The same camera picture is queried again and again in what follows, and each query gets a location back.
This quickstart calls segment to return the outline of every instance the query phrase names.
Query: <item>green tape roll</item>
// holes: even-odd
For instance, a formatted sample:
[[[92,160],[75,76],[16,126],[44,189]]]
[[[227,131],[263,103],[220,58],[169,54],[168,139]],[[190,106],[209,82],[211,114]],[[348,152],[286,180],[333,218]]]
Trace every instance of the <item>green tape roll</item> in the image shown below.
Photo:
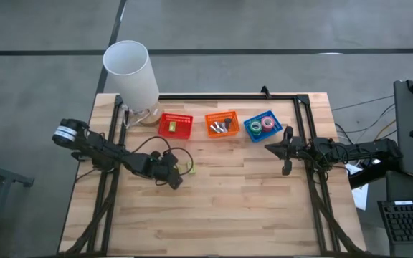
[[[262,131],[262,125],[258,121],[253,121],[250,123],[250,131],[253,135],[259,135]]]

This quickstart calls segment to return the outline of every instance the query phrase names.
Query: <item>blue basket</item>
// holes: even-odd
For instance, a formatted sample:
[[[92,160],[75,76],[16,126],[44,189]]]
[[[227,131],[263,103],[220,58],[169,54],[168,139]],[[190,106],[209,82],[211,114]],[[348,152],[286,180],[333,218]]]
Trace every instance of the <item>blue basket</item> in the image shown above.
[[[275,121],[275,125],[273,126],[272,130],[270,132],[262,131],[259,135],[253,135],[251,133],[251,130],[250,130],[250,123],[253,122],[253,121],[259,121],[260,122],[261,119],[263,117],[266,117],[266,116],[272,117],[273,120]],[[253,143],[260,142],[261,140],[269,138],[270,136],[272,136],[272,135],[280,132],[281,130],[283,130],[283,126],[281,126],[280,122],[278,122],[277,118],[275,117],[275,115],[273,115],[273,112],[271,110],[266,111],[266,112],[264,112],[260,115],[256,115],[255,117],[244,121],[243,124],[245,125],[245,129],[247,130],[248,135],[250,136]]]

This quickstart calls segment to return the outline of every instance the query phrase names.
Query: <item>wooden tabletop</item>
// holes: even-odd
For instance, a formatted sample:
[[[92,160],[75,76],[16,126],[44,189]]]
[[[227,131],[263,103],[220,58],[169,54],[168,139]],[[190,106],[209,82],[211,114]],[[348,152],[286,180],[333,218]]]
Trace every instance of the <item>wooden tabletop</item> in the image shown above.
[[[338,140],[327,94],[309,95],[318,137]],[[91,130],[108,133],[114,99],[114,94],[97,96]],[[283,132],[253,143],[242,124],[272,110],[280,123],[293,126],[297,135],[292,101],[163,100],[161,104],[167,113],[194,116],[190,139],[168,141],[172,147],[185,148],[192,154],[196,173],[185,175],[180,188],[172,190],[168,185],[156,186],[154,181],[134,176],[122,167],[108,255],[319,254],[304,165],[293,160],[292,173],[282,176],[283,162],[263,145],[281,141]],[[204,116],[227,110],[237,111],[240,132],[231,137],[209,138]],[[310,135],[305,116],[304,121],[306,135]],[[132,127],[126,133],[125,145],[133,150],[153,135],[157,135],[157,126]],[[139,151],[154,150],[166,150],[165,143],[155,139]],[[187,170],[189,157],[177,150],[174,154],[181,172]],[[82,163],[77,176],[91,167],[91,163]],[[60,251],[71,247],[90,222],[99,177],[99,172],[92,173],[75,184]],[[328,187],[336,220],[355,244],[365,249],[343,169],[329,172]],[[326,222],[324,228],[330,245]],[[101,241],[101,229],[103,225],[97,243]]]

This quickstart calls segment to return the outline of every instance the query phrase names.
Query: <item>gray floor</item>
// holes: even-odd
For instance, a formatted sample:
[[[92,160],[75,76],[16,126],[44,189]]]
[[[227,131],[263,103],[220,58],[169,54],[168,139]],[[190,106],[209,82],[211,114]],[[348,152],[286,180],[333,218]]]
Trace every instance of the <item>gray floor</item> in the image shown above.
[[[0,50],[105,49],[118,0],[0,0]],[[149,49],[413,48],[413,0],[128,0],[119,40]],[[413,54],[215,55],[151,58],[161,92],[328,92],[331,107],[392,95],[413,78]],[[77,163],[50,140],[61,118],[88,120],[101,57],[0,57],[0,167],[34,176],[14,186],[0,220],[0,257],[57,251]],[[107,82],[105,92],[113,92]],[[333,111],[346,130],[369,126],[393,98]],[[393,112],[359,141],[376,137]],[[357,140],[359,134],[352,133]],[[369,250],[386,254],[370,186],[359,216]]]

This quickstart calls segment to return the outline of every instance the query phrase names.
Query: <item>keyboard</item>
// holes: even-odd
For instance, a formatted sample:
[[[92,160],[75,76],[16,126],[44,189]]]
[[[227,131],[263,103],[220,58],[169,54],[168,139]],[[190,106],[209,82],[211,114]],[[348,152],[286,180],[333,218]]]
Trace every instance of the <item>keyboard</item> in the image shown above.
[[[392,244],[413,244],[413,201],[378,201]]]

